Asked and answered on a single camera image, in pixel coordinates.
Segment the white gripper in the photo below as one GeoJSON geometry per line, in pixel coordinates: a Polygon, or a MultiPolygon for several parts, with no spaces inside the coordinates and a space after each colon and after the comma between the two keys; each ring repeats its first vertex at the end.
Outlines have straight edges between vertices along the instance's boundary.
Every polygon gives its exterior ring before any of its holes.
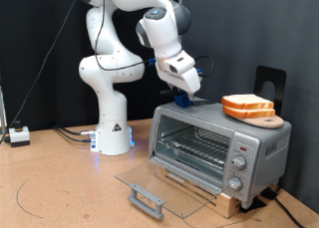
{"type": "Polygon", "coordinates": [[[170,58],[157,59],[159,77],[173,90],[175,87],[186,91],[188,99],[195,100],[194,93],[200,89],[200,78],[194,67],[195,61],[185,51],[170,58]]]}

